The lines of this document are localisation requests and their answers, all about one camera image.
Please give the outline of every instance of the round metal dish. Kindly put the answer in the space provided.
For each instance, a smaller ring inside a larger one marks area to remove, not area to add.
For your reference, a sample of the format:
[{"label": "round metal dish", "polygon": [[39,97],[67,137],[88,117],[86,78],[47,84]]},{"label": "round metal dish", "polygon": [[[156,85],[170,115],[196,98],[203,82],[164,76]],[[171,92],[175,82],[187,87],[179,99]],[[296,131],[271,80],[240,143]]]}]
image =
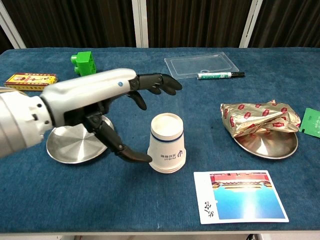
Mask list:
[{"label": "round metal dish", "polygon": [[[114,129],[105,116],[102,119]],[[54,128],[46,141],[46,151],[54,160],[64,164],[79,164],[102,154],[107,147],[83,124]]]},{"label": "round metal dish", "polygon": [[235,137],[244,150],[267,159],[284,159],[298,148],[295,132],[264,131]]}]

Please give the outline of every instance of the clear plastic box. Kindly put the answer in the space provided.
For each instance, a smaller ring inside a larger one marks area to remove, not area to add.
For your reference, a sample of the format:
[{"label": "clear plastic box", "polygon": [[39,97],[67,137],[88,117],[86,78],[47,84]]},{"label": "clear plastic box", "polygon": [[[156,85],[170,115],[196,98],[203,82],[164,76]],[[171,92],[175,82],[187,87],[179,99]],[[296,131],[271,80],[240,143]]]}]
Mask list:
[{"label": "clear plastic box", "polygon": [[223,51],[208,55],[166,57],[164,61],[175,79],[196,78],[200,73],[239,72]]}]

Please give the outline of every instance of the white paper cup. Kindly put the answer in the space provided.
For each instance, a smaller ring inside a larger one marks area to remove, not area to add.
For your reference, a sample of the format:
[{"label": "white paper cup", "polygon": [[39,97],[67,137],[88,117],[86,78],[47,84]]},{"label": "white paper cup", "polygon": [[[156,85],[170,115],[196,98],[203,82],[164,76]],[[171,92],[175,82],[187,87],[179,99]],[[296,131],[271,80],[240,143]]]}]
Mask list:
[{"label": "white paper cup", "polygon": [[186,162],[184,123],[173,113],[162,113],[151,122],[150,145],[147,151],[152,157],[150,166],[163,174],[178,171]]}]

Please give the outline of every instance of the blue tablecloth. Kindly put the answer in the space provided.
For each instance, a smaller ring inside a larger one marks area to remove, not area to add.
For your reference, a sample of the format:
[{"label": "blue tablecloth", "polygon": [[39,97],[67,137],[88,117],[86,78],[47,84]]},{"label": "blue tablecloth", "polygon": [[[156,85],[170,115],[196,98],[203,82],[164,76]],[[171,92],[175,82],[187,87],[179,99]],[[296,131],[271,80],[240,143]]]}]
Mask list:
[{"label": "blue tablecloth", "polygon": [[[131,68],[139,74],[168,74],[166,57],[223,51],[246,77],[182,79],[176,96],[141,91],[147,111],[128,97],[112,104],[107,116],[137,151],[147,151],[154,116],[171,112],[183,119],[187,158],[176,173],[158,173],[109,152],[66,165],[48,156],[46,141],[0,159],[1,233],[320,230],[320,139],[299,132],[293,156],[266,160],[235,143],[220,113],[221,103],[272,99],[290,104],[301,118],[305,108],[320,110],[319,48],[8,50],[0,55],[0,83],[19,72],[75,78],[70,57],[86,50],[98,72]],[[290,222],[201,225],[193,172],[226,170],[268,170]]]}]

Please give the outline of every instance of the black curtain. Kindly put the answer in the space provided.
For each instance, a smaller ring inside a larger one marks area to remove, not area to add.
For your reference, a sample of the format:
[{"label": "black curtain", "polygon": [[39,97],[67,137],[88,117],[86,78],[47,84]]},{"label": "black curtain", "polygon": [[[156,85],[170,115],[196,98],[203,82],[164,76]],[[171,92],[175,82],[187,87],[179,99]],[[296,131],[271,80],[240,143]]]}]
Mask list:
[{"label": "black curtain", "polygon": [[147,0],[150,48],[239,47],[251,0]]},{"label": "black curtain", "polygon": [[2,0],[27,48],[135,47],[130,0]]},{"label": "black curtain", "polygon": [[13,49],[14,47],[10,43],[5,31],[0,27],[0,54],[2,54],[5,50]]},{"label": "black curtain", "polygon": [[320,47],[319,0],[264,0],[249,47]]}]

